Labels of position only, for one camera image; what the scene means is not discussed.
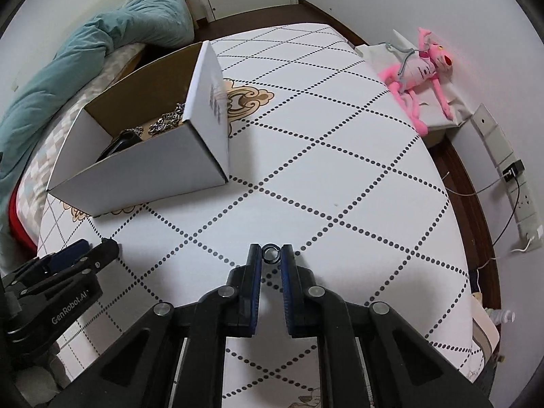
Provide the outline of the black smart band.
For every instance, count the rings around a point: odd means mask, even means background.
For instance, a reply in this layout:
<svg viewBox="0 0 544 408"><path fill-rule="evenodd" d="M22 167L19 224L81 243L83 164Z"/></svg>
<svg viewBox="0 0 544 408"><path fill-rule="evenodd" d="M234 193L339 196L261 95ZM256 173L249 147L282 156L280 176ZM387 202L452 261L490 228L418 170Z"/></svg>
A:
<svg viewBox="0 0 544 408"><path fill-rule="evenodd" d="M142 131L136 129L124 130L101 152L97 158L97 162L104 160L106 157L124 151L142 142Z"/></svg>

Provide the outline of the pink panther plush toy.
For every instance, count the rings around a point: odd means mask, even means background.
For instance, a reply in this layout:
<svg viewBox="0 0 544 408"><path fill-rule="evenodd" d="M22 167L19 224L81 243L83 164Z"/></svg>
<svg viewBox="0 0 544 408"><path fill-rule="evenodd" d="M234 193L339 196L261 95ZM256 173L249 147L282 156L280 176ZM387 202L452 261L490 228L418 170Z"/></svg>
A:
<svg viewBox="0 0 544 408"><path fill-rule="evenodd" d="M386 43L387 49L396 49L404 53L404 57L400 63L380 71L378 76L408 116L416 132L420 136L425 136L428 133L428 126L420 118L416 88L430 82L444 116L452 121L454 115L443 93L440 73L449 72L453 67L453 61L447 50L430 38L430 30L418 28L418 32L417 49L400 49Z"/></svg>

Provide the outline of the white wall power strip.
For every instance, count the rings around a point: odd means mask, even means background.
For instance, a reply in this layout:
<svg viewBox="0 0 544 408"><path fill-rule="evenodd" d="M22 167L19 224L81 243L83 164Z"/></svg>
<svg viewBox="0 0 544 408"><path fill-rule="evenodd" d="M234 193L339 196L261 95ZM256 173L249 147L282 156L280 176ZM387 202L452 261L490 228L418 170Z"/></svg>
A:
<svg viewBox="0 0 544 408"><path fill-rule="evenodd" d="M478 132L493 166L504 183L505 192L512 207L522 246L512 252L531 252L542 246L543 224L533 203L533 195L525 175L525 164L514 153L503 129L486 106L481 103L470 121Z"/></svg>

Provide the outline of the white cardboard box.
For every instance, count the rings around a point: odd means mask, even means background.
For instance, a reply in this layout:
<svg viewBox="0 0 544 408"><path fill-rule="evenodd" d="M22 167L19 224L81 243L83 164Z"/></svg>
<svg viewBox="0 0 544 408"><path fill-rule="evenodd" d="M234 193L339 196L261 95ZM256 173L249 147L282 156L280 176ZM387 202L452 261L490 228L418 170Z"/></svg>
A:
<svg viewBox="0 0 544 408"><path fill-rule="evenodd" d="M142 142L97 162L127 129ZM227 94L205 40L137 69L86 104L53 166L47 191L96 217L225 184L230 174Z"/></svg>

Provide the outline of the white diamond pattern tablecloth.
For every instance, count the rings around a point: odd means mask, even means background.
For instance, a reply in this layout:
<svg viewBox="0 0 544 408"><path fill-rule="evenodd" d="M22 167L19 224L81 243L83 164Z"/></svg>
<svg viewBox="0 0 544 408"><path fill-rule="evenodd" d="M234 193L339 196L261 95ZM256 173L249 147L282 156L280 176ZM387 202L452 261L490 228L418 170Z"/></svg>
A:
<svg viewBox="0 0 544 408"><path fill-rule="evenodd" d="M48 192L40 252L114 239L102 295L64 333L55 407L486 407L448 192L345 39L295 24L210 42L227 94L221 186L96 217ZM262 248L253 336L227 335L230 272ZM290 336L280 251L312 271Z"/></svg>

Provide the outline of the white side box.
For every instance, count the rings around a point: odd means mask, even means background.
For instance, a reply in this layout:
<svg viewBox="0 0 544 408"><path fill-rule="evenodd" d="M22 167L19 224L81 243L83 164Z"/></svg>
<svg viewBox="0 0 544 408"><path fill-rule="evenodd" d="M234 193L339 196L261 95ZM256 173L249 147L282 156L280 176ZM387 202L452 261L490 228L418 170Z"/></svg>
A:
<svg viewBox="0 0 544 408"><path fill-rule="evenodd" d="M358 46L356 52L420 135L459 127L473 116L451 81L453 55L431 31L419 29L416 43L396 32L394 41Z"/></svg>

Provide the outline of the black plug adapter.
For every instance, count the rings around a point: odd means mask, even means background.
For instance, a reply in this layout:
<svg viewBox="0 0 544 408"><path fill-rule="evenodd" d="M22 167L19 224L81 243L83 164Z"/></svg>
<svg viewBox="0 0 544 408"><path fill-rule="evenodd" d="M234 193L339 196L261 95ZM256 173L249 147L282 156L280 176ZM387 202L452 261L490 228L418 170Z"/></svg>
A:
<svg viewBox="0 0 544 408"><path fill-rule="evenodd" d="M517 180L524 171L525 165L523 164L523 161L517 159L503 170L503 179L505 182Z"/></svg>

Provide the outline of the light blue duvet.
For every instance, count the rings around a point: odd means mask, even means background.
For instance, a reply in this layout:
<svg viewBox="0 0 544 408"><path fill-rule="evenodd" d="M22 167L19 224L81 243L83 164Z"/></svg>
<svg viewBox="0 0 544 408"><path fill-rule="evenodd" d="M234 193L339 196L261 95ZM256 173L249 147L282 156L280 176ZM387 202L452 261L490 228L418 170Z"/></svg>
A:
<svg viewBox="0 0 544 408"><path fill-rule="evenodd" d="M176 47L193 37L185 0L132 0L74 31L53 60L21 89L1 119L1 206L7 206L44 128L99 75L107 55L130 43Z"/></svg>

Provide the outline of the red blanket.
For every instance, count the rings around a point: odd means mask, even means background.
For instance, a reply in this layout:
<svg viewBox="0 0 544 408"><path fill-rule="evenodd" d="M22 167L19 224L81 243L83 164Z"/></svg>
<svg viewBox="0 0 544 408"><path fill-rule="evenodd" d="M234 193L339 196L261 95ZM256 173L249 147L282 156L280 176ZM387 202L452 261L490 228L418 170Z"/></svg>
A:
<svg viewBox="0 0 544 408"><path fill-rule="evenodd" d="M18 186L16 185L14 191L12 192L9 203L8 203L8 222L9 222L9 232L10 236L16 242L17 247L23 253L23 256L26 259L30 259L37 254L37 245L30 239L29 233L24 229L22 222L18 217L17 212L17 193Z"/></svg>

